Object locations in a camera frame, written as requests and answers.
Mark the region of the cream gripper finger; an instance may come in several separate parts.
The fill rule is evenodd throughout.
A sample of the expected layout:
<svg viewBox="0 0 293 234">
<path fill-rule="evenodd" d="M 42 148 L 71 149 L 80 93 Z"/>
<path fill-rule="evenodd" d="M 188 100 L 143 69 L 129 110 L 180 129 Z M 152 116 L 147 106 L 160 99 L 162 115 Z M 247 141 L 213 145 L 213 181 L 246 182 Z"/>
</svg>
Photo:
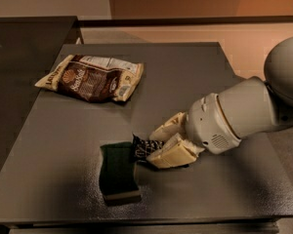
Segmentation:
<svg viewBox="0 0 293 234">
<path fill-rule="evenodd" d="M 167 141 L 175 134 L 180 134 L 183 137 L 185 135 L 185 120 L 185 112 L 179 112 L 175 114 L 163 125 L 153 131 L 150 134 L 149 139 L 157 141 Z"/>
<path fill-rule="evenodd" d="M 205 150 L 175 134 L 163 145 L 146 157 L 146 160 L 158 169 L 169 169 L 191 164 L 196 161 L 201 152 Z"/>
</svg>

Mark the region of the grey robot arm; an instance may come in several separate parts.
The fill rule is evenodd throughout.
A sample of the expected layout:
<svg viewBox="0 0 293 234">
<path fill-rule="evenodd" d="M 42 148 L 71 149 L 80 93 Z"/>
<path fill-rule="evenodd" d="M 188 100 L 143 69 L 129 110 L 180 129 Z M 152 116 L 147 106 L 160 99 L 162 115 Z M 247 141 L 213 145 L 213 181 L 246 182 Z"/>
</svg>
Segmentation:
<svg viewBox="0 0 293 234">
<path fill-rule="evenodd" d="M 251 77 L 174 115 L 149 136 L 164 145 L 146 160 L 158 169 L 180 167 L 205 150 L 220 154 L 256 133 L 292 127 L 293 37 L 272 48 L 264 73 L 264 79 Z"/>
</svg>

